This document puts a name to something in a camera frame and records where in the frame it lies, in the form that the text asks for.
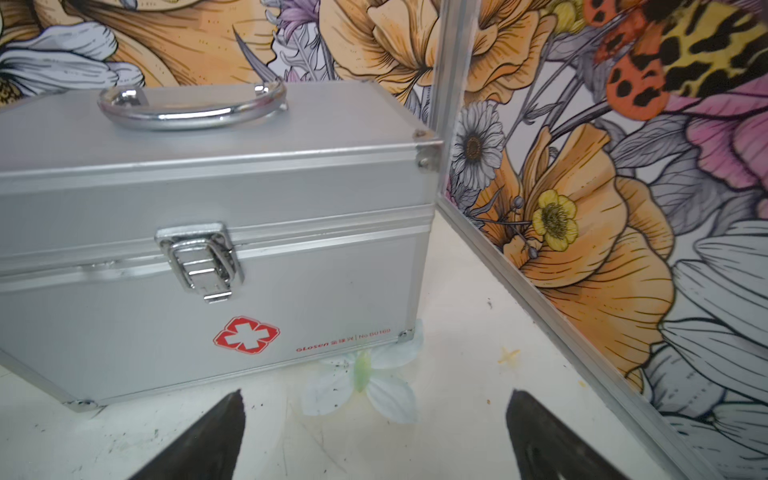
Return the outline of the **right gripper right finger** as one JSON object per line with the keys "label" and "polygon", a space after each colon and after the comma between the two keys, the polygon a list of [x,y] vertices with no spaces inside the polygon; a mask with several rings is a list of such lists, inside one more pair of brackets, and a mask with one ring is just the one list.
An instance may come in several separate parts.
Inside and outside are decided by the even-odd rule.
{"label": "right gripper right finger", "polygon": [[522,479],[627,480],[527,391],[512,392],[506,425]]}

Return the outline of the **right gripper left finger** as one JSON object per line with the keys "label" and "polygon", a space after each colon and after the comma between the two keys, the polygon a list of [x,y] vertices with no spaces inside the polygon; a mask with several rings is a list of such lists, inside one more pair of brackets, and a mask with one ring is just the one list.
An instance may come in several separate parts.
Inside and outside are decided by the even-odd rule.
{"label": "right gripper left finger", "polygon": [[224,396],[131,479],[232,479],[245,431],[239,390]]}

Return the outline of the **silver aluminium case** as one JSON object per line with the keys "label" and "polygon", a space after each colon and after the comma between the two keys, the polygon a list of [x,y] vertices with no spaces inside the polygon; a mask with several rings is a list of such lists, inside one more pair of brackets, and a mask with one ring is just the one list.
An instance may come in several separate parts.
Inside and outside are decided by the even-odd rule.
{"label": "silver aluminium case", "polygon": [[1,111],[1,364],[73,410],[410,344],[443,144],[369,82]]}

